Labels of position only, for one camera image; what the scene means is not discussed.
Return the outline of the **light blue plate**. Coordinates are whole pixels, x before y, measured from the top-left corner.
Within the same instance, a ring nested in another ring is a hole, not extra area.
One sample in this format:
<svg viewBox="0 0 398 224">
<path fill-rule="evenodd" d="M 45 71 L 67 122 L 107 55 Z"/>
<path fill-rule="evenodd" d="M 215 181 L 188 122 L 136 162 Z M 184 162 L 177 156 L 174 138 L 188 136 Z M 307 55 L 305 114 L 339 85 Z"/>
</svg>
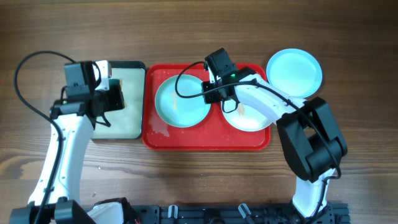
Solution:
<svg viewBox="0 0 398 224">
<path fill-rule="evenodd" d="M 175 92 L 177 75 L 164 81 L 155 94 L 155 109 L 160 118 L 177 128 L 188 128 L 200 123 L 208 115 L 211 105 L 202 96 L 181 98 Z M 182 75 L 178 80 L 181 95 L 201 93 L 202 81 L 192 75 Z"/>
<path fill-rule="evenodd" d="M 318 60 L 300 49 L 284 49 L 275 53 L 267 63 L 266 75 L 272 86 L 299 98 L 312 96 L 323 81 Z"/>
</svg>

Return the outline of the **green yellow sponge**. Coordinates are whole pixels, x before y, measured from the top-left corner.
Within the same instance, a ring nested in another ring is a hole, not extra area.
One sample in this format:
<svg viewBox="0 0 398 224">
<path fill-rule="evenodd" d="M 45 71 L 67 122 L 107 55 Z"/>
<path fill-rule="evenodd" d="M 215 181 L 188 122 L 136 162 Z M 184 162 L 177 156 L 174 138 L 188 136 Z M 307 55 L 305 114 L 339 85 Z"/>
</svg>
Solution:
<svg viewBox="0 0 398 224">
<path fill-rule="evenodd" d="M 121 88 L 122 81 L 119 79 L 109 79 L 109 88 Z"/>
</svg>

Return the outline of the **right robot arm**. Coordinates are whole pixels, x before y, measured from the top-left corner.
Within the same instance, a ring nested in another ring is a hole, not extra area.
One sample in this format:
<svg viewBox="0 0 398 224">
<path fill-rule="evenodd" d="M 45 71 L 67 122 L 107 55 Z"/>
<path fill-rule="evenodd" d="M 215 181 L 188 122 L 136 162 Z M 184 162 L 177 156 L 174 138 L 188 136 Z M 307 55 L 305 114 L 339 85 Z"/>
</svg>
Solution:
<svg viewBox="0 0 398 224">
<path fill-rule="evenodd" d="M 328 103 L 284 93 L 253 69 L 238 68 L 225 49 L 205 57 L 204 68 L 210 76 L 203 84 L 206 103 L 234 100 L 277 126 L 285 160 L 297 176 L 293 206 L 307 223 L 315 221 L 326 207 L 329 182 L 341 177 L 340 162 L 348 152 Z"/>
</svg>

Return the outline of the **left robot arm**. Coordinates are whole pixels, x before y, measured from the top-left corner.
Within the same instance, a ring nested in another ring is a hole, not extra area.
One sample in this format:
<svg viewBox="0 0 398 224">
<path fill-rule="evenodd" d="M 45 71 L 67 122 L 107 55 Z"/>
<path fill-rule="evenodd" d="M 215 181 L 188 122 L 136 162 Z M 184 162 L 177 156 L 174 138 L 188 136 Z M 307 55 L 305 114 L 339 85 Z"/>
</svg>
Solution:
<svg viewBox="0 0 398 224">
<path fill-rule="evenodd" d="M 86 211 L 80 178 L 90 140 L 137 139 L 142 133 L 145 66 L 134 61 L 64 66 L 67 85 L 50 109 L 52 133 L 39 181 L 11 223 L 138 223 L 126 198 L 103 200 Z"/>
</svg>

